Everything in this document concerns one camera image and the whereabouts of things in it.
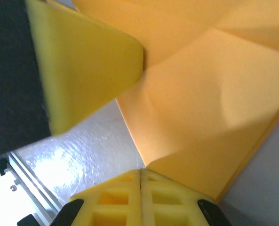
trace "gray surface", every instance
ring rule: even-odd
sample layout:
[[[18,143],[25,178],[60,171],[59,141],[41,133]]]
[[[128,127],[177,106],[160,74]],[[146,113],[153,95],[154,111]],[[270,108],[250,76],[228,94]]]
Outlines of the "gray surface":
[[[262,225],[279,225],[279,123],[224,202]]]
[[[73,3],[72,3],[71,0],[58,0],[58,2],[61,2],[61,3],[65,4],[65,5],[69,6],[69,7],[74,8]]]
[[[235,207],[227,204],[225,201],[220,203],[220,208],[227,216],[228,220],[232,223],[232,226],[263,226],[262,222],[256,219],[250,218]]]

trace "metal frame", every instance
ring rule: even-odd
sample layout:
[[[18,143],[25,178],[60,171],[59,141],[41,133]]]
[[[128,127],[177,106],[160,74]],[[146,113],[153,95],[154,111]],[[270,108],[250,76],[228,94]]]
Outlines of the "metal frame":
[[[8,154],[8,169],[37,207],[37,214],[40,220],[45,225],[49,225],[60,211],[62,205],[14,152]]]

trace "black padding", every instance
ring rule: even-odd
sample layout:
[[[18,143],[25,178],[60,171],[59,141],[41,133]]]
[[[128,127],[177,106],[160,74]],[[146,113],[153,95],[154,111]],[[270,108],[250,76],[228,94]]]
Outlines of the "black padding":
[[[50,136],[23,0],[0,0],[0,155]]]
[[[76,199],[64,205],[50,226],[71,226],[83,203],[84,200]]]
[[[216,204],[200,199],[198,205],[210,226],[232,226]]]
[[[40,226],[32,214],[27,215],[25,218],[17,223],[17,226]]]

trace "yellow foam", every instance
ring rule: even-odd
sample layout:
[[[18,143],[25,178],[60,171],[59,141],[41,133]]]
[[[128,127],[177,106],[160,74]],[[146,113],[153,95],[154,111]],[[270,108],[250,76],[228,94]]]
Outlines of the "yellow foam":
[[[208,226],[198,200],[209,197],[148,169],[132,170],[71,201],[84,204],[72,226]]]
[[[141,77],[143,47],[134,38],[54,1],[26,3],[53,135]]]
[[[220,200],[279,119],[279,0],[73,2],[145,48],[117,101],[147,168]]]

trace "orange paper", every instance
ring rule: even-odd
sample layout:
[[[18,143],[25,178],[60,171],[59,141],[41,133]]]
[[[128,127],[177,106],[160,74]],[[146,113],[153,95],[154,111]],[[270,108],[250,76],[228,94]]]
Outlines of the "orange paper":
[[[279,118],[279,1],[74,3],[145,47],[117,101],[147,168],[220,200]]]

